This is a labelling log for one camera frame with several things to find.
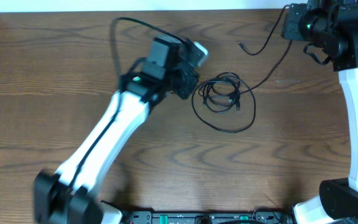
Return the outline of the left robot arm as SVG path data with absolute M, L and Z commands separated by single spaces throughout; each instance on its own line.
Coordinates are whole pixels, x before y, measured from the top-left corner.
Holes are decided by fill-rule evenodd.
M 119 75 L 107 110 L 82 145 L 54 174 L 34 180 L 37 223 L 120 223 L 123 213 L 98 195 L 114 160 L 133 132 L 169 93 L 187 99 L 195 89 L 196 68 L 208 58 L 198 42 L 168 35 L 154 38 L 147 57 Z

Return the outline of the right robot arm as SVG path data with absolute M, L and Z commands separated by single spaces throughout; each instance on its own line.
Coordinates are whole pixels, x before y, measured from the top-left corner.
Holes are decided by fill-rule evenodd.
M 351 166 L 346 178 L 324 180 L 319 194 L 294 205 L 285 223 L 358 223 L 358 0 L 290 4 L 282 29 L 287 40 L 306 42 L 303 51 L 338 73 L 347 106 Z M 310 54 L 321 48 L 326 59 Z

